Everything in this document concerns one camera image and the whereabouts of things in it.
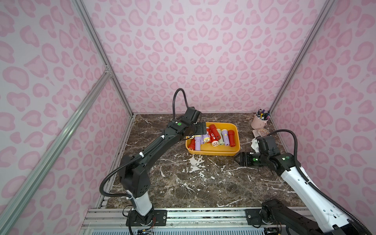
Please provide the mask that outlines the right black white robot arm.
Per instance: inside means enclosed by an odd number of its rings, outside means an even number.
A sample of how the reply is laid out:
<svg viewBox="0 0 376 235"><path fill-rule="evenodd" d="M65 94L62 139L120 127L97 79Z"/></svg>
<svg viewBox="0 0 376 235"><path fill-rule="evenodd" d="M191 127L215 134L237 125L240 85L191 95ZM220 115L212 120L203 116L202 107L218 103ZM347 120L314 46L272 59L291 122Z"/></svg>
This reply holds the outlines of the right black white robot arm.
<svg viewBox="0 0 376 235"><path fill-rule="evenodd" d="M314 220L308 219L285 206L278 199L263 202L257 217L248 216L248 223L259 221L261 224L285 225L301 235L369 235L369 229L343 206L322 192L306 175L298 161L298 140L290 133L294 141L293 153L282 154L277 147L273 134L256 137L257 152L239 152L234 160L244 167L267 167L280 176L299 196L309 209Z"/></svg>

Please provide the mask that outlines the green flashlight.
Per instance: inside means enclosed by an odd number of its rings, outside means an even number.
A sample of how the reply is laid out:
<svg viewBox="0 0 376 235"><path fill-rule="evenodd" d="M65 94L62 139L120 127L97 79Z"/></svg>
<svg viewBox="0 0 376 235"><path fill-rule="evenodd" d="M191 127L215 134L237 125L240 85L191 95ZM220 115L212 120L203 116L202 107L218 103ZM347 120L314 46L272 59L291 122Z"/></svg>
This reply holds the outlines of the green flashlight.
<svg viewBox="0 0 376 235"><path fill-rule="evenodd" d="M224 140L223 140L223 136L222 136L221 129L217 128L216 130L217 130L218 134L220 135L220 139L218 140L219 145L220 145L220 146L225 145L225 144L224 144Z"/></svg>

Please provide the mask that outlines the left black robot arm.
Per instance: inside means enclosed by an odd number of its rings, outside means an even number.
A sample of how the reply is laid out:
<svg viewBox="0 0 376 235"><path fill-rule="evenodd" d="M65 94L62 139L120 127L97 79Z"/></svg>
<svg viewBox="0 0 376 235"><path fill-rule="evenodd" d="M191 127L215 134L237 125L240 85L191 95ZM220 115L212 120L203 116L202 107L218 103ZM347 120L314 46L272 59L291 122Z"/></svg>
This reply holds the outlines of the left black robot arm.
<svg viewBox="0 0 376 235"><path fill-rule="evenodd" d="M149 226L156 222L154 207L148 195L151 186L148 173L155 163L175 144L207 133L206 123L201 121L202 113L194 107L186 108L186 112L179 117L173 108L172 120L160 136L139 153L122 157L120 166L111 171L99 186L100 193L105 197L125 197L131 201L133 210L127 216L128 227ZM105 184L114 175L118 176L124 193L109 193L105 190Z"/></svg>

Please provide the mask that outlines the red flashlight white logo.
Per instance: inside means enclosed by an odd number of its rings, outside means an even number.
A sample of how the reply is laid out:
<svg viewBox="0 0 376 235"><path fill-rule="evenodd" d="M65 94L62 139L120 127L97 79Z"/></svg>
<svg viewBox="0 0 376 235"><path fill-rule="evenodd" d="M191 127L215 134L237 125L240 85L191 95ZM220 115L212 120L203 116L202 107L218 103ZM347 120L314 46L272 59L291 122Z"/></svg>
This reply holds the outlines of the red flashlight white logo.
<svg viewBox="0 0 376 235"><path fill-rule="evenodd" d="M206 127L206 130L207 130L207 134L208 134L208 136L209 136L209 143L211 143L212 142L212 134L211 134L211 130L210 130L210 128L209 127Z"/></svg>

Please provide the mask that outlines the plain red flashlight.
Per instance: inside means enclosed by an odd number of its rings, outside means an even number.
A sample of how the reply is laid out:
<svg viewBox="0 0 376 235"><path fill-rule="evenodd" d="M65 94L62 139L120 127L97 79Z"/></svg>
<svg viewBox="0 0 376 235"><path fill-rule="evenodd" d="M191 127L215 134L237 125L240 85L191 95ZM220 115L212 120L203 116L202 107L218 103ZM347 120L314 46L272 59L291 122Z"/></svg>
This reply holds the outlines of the plain red flashlight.
<svg viewBox="0 0 376 235"><path fill-rule="evenodd" d="M190 144L188 145L188 149L194 151L195 150L195 139L191 139Z"/></svg>

